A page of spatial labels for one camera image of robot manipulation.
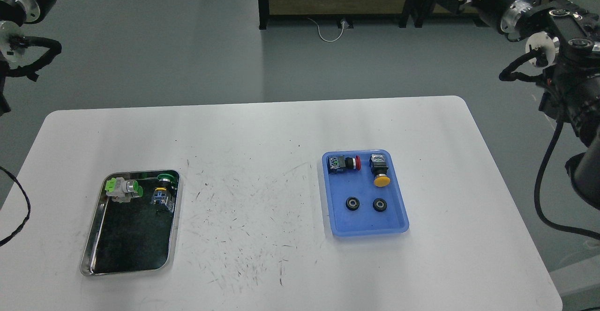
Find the black robot arm screen right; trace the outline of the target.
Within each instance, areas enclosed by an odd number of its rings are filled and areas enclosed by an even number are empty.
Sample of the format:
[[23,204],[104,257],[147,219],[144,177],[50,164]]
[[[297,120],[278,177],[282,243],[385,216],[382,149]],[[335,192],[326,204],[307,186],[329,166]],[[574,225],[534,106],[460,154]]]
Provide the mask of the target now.
[[551,221],[541,205],[541,185],[564,125],[571,125],[586,151],[564,165],[574,192],[599,208],[599,15],[571,0],[435,0],[453,14],[466,6],[510,42],[525,40],[525,53],[499,73],[503,82],[543,89],[539,111],[555,129],[534,182],[537,216],[548,227],[598,241],[599,233]]

